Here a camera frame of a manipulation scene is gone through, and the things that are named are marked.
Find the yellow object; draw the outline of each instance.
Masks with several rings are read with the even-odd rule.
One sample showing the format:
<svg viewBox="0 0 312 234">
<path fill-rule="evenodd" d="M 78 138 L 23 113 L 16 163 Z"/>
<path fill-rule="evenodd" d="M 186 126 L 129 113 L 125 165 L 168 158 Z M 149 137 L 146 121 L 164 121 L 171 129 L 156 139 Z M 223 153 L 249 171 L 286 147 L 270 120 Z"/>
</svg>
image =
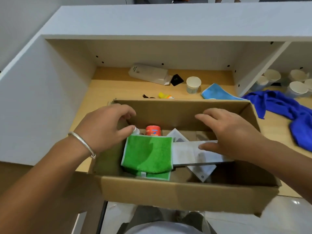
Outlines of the yellow object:
<svg viewBox="0 0 312 234">
<path fill-rule="evenodd" d="M 169 95 L 169 94 L 163 94 L 162 92 L 160 92 L 160 93 L 158 94 L 158 97 L 159 97 L 159 98 L 174 98 L 174 97 L 172 97 L 171 95 Z"/>
</svg>

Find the green towel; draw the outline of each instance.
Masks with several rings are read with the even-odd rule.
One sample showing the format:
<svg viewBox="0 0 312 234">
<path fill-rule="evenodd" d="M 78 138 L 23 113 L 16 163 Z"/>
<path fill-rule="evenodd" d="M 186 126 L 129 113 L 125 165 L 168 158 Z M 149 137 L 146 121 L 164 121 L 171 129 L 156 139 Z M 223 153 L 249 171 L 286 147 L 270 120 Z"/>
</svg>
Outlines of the green towel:
<svg viewBox="0 0 312 234">
<path fill-rule="evenodd" d="M 124 147 L 121 165 L 146 173 L 171 171 L 172 141 L 171 137 L 166 136 L 131 135 Z"/>
<path fill-rule="evenodd" d="M 144 177 L 148 179 L 165 180 L 165 181 L 170 180 L 170 174 L 171 174 L 171 171 L 164 172 L 164 173 L 145 173 L 145 172 L 140 172 L 140 171 L 136 171 L 136 170 L 132 170 L 128 168 L 125 168 L 125 170 L 128 173 L 136 175 L 137 177 Z"/>
</svg>

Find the blue microfiber towel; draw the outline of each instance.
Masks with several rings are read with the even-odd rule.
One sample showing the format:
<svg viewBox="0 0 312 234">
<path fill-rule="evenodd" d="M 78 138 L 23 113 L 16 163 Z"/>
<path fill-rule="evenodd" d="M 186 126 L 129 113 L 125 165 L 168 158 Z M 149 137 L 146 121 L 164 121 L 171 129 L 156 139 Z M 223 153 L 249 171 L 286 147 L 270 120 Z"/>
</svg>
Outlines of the blue microfiber towel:
<svg viewBox="0 0 312 234">
<path fill-rule="evenodd" d="M 280 91 L 256 91 L 243 96 L 255 105 L 258 117 L 264 119 L 266 110 L 292 120 L 291 134 L 298 146 L 312 152 L 312 110 L 286 97 Z"/>
<path fill-rule="evenodd" d="M 223 99 L 223 100 L 244 100 L 243 98 L 235 97 L 224 91 L 218 84 L 213 83 L 202 92 L 204 99 Z"/>
</svg>

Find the person's right hand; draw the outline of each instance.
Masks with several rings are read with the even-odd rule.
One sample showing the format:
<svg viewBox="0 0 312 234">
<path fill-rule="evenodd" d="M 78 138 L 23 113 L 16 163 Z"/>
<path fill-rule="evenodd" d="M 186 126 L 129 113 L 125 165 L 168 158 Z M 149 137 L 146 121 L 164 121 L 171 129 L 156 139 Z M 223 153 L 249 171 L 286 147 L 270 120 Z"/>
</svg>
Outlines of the person's right hand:
<svg viewBox="0 0 312 234">
<path fill-rule="evenodd" d="M 236 160 L 253 162 L 253 151 L 265 146 L 268 139 L 241 116 L 224 109 L 211 108 L 195 118 L 209 126 L 218 143 L 204 143 L 198 148 Z"/>
</svg>

